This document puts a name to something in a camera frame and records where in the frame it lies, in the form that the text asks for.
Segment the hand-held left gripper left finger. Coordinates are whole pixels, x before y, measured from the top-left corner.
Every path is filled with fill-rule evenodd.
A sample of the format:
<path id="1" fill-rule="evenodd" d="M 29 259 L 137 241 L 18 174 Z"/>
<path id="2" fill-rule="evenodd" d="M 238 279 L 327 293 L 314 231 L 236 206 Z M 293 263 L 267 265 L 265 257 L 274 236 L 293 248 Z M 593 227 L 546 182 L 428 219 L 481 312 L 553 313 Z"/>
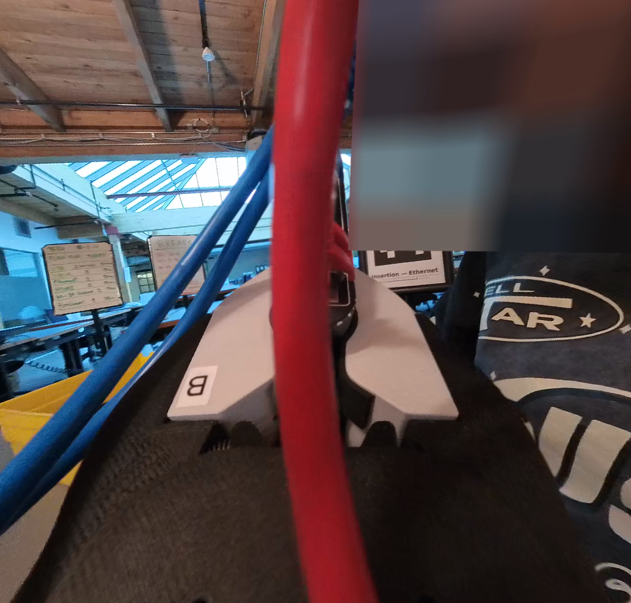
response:
<path id="1" fill-rule="evenodd" d="M 274 393 L 271 270 L 265 269 L 213 311 L 167 413 L 171 421 L 242 421 L 278 435 Z"/>

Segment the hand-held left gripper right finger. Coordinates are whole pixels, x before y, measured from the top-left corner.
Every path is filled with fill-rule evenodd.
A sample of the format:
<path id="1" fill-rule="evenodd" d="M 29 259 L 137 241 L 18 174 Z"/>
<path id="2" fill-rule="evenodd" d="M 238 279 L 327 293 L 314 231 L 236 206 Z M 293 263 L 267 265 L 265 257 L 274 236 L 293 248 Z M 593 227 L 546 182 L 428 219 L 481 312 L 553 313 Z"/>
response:
<path id="1" fill-rule="evenodd" d="M 413 420 L 455 420 L 459 411 L 416 316 L 396 293 L 365 273 L 355 276 L 357 323 L 344 347 L 341 380 L 354 409 L 346 443 L 360 446 L 374 423 L 401 441 Z"/>

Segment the black ethernet adapter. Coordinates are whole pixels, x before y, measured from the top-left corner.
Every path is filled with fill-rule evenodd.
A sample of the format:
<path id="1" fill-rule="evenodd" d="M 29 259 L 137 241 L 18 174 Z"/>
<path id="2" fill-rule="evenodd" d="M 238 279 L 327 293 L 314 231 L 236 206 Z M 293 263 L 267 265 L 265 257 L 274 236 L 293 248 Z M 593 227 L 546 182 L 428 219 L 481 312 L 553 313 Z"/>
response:
<path id="1" fill-rule="evenodd" d="M 336 156 L 331 202 L 333 221 L 327 244 L 329 326 L 334 337 L 342 337 L 351 327 L 356 312 L 357 268 L 348 239 L 349 221 L 341 154 Z"/>

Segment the small whiteboard on stand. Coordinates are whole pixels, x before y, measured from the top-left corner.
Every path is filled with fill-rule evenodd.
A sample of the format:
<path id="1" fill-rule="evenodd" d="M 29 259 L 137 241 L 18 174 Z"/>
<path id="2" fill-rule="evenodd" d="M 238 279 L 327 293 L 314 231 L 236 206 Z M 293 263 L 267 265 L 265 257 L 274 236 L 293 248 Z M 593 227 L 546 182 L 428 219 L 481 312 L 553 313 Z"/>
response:
<path id="1" fill-rule="evenodd" d="M 152 235 L 148 238 L 154 291 L 162 286 L 195 239 L 195 235 Z M 204 267 L 201 265 L 181 295 L 193 296 L 197 294 L 202 288 L 205 277 Z"/>

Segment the large whiteboard on stand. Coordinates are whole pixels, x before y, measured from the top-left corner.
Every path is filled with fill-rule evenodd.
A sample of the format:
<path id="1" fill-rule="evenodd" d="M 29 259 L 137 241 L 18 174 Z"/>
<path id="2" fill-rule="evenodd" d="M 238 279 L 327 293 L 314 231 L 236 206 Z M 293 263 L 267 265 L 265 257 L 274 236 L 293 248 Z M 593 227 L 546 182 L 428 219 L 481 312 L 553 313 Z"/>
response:
<path id="1" fill-rule="evenodd" d="M 88 312 L 104 357 L 109 345 L 100 312 L 124 304 L 112 245 L 48 244 L 42 248 L 42 258 L 53 314 Z"/>

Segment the long work table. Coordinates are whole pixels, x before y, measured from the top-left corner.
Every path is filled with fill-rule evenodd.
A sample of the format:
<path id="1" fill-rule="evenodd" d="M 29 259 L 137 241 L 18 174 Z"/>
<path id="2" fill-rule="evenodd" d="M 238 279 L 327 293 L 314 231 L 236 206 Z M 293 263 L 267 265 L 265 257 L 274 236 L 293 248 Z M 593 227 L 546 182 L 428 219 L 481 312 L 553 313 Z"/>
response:
<path id="1" fill-rule="evenodd" d="M 138 310 L 139 307 L 100 309 L 73 321 L 28 329 L 11 336 L 9 331 L 5 331 L 1 339 L 1 362 L 18 360 L 23 355 L 61 347 L 86 337 L 92 337 L 99 355 L 104 355 L 112 347 L 111 327 L 116 323 L 126 323 Z"/>

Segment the yellow plastic bin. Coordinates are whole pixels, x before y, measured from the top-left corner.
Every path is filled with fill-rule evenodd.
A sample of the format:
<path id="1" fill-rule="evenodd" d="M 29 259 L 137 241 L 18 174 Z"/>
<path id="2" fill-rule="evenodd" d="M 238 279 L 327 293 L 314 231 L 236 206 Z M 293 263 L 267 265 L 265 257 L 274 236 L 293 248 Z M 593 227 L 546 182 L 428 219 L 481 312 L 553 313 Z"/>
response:
<path id="1" fill-rule="evenodd" d="M 1 468 L 17 455 L 92 374 L 86 371 L 1 402 Z"/>

